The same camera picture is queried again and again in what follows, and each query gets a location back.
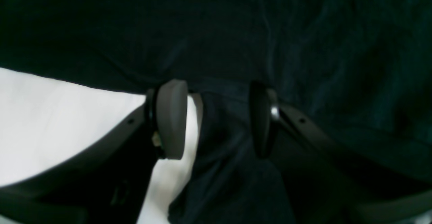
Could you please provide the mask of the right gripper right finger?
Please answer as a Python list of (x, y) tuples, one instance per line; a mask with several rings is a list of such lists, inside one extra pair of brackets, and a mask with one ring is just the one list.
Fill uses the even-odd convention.
[(431, 223), (431, 184), (337, 143), (261, 82), (249, 111), (255, 153), (281, 172), (299, 224)]

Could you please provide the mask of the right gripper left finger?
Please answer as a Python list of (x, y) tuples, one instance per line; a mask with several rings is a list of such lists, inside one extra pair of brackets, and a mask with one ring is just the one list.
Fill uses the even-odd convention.
[(182, 159), (188, 85), (171, 80), (97, 142), (1, 188), (1, 215), (22, 224), (135, 224), (159, 159)]

